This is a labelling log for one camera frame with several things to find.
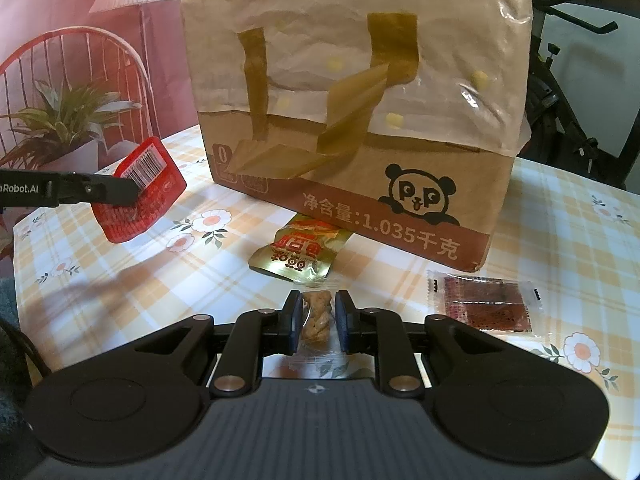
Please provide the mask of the black exercise bike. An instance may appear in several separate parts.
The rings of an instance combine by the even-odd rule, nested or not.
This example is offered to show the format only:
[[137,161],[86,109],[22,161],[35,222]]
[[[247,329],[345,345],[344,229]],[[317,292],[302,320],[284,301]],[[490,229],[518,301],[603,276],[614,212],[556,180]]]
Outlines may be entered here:
[[639,0],[534,0],[522,157],[639,189]]

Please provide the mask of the small brown twist snack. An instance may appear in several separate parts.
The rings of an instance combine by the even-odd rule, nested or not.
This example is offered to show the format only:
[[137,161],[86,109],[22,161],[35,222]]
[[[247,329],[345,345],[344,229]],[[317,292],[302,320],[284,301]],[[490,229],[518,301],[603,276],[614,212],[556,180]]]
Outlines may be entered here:
[[304,344],[326,344],[330,338],[333,320],[332,294],[329,290],[312,290],[303,293],[303,302],[307,307],[302,339]]

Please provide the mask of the gold red snack packet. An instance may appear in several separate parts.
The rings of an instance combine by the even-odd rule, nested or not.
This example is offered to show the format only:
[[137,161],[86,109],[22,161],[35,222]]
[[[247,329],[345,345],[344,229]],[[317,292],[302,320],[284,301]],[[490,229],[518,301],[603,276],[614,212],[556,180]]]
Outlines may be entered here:
[[319,284],[351,236],[349,230],[296,214],[270,244],[250,256],[248,266],[294,283]]

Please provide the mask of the red printed wall curtain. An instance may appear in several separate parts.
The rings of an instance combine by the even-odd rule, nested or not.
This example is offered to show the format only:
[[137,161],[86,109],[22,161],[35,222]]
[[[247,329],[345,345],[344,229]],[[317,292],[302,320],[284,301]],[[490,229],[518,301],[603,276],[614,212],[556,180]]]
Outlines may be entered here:
[[99,169],[147,136],[198,122],[180,0],[1,0],[2,114],[40,106],[40,80],[98,87],[140,105],[100,136],[47,152],[44,170]]

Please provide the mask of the dark red clear packet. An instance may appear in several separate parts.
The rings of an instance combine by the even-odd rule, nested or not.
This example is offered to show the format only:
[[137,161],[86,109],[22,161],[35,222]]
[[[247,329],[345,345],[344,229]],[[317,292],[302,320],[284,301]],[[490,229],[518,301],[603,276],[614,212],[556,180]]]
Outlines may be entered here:
[[483,332],[542,336],[544,304],[531,282],[430,272],[427,283],[427,303],[437,314]]

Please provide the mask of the cardboard box with plastic liner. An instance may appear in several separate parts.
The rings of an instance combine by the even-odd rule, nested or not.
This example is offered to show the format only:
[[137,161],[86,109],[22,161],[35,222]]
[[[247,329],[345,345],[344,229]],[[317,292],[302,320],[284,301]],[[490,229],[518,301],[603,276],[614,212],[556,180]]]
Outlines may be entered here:
[[533,0],[181,0],[227,188],[474,272],[525,117]]

